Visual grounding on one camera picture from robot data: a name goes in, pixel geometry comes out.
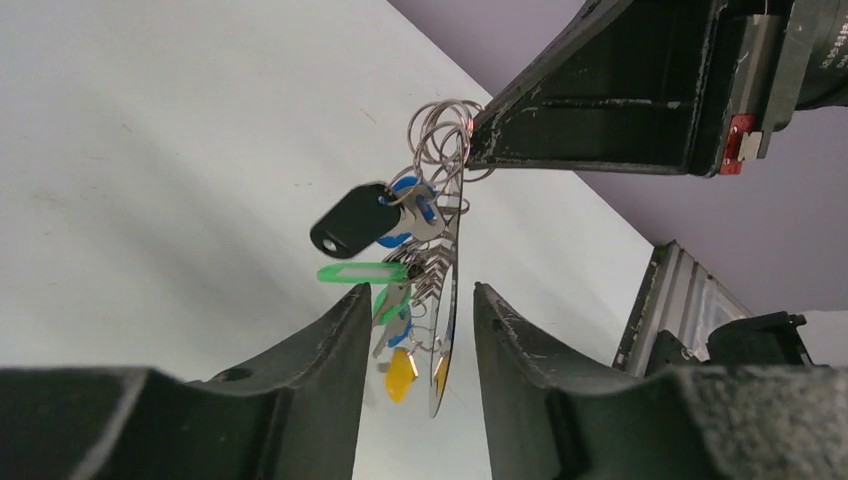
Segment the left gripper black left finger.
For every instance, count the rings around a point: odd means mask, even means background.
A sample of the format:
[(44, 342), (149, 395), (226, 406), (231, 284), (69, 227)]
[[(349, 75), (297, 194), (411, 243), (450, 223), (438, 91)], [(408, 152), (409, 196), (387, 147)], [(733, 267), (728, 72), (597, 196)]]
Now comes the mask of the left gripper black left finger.
[(349, 479), (371, 290), (208, 381), (153, 368), (1, 373), (5, 479)]

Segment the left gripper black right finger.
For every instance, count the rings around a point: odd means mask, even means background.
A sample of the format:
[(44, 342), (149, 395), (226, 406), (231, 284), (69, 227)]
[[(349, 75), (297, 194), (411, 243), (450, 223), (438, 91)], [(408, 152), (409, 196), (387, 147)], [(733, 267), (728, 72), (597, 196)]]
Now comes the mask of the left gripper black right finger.
[(847, 372), (679, 366), (640, 379), (473, 294), (496, 479), (843, 479)]

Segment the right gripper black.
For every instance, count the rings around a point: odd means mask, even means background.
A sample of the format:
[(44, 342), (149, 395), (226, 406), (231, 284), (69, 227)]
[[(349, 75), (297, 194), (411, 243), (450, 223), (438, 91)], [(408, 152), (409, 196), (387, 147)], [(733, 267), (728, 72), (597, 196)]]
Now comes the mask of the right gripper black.
[(847, 104), (844, 1), (716, 1), (688, 172), (737, 175), (797, 111)]

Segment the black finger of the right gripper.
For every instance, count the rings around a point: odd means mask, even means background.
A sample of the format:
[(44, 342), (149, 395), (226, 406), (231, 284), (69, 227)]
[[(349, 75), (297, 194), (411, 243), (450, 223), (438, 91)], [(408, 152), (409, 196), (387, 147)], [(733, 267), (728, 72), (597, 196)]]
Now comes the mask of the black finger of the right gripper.
[(588, 1), (475, 118), (468, 167), (682, 175), (716, 1)]

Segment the yellow key tag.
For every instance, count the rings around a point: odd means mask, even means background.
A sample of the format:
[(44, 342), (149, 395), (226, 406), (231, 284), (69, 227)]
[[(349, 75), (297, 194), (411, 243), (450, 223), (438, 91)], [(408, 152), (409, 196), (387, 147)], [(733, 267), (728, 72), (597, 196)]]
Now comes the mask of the yellow key tag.
[(384, 387), (389, 399), (402, 403), (418, 376), (413, 354), (406, 348), (395, 348), (384, 376)]

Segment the green key tag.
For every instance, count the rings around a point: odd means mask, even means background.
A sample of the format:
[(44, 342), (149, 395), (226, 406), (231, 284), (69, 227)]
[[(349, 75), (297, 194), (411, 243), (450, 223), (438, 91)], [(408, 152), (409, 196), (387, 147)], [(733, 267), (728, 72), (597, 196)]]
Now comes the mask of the green key tag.
[(372, 325), (385, 325), (400, 310), (407, 306), (411, 297), (409, 284), (387, 285), (374, 302)]
[(400, 262), (340, 262), (320, 268), (316, 279), (338, 284), (397, 284), (409, 279), (407, 266)]

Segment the silver key with blue tag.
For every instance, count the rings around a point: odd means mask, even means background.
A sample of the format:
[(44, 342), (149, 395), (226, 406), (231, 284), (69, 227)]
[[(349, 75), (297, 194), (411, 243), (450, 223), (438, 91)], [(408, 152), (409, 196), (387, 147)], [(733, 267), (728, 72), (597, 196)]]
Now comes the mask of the silver key with blue tag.
[(408, 304), (407, 304), (406, 307), (404, 307), (402, 310), (400, 310), (391, 320), (389, 320), (385, 325), (378, 325), (378, 326), (383, 327), (383, 331), (382, 331), (381, 336), (377, 340), (377, 342), (376, 342), (376, 344), (375, 344), (375, 346), (372, 350), (372, 357), (373, 358), (378, 358), (382, 354), (383, 350), (387, 347), (387, 341), (389, 340), (389, 338), (396, 335), (397, 332), (404, 327), (404, 324), (406, 322), (405, 322), (405, 320), (402, 320), (400, 318), (400, 316), (401, 316), (401, 312), (404, 311), (408, 307)]

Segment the black key tag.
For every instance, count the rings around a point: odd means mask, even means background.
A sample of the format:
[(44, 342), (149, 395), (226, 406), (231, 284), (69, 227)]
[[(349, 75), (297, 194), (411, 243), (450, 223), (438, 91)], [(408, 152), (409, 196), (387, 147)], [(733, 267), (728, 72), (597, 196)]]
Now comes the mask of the black key tag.
[(310, 229), (314, 247), (334, 259), (351, 259), (393, 230), (402, 207), (382, 182), (355, 186)]

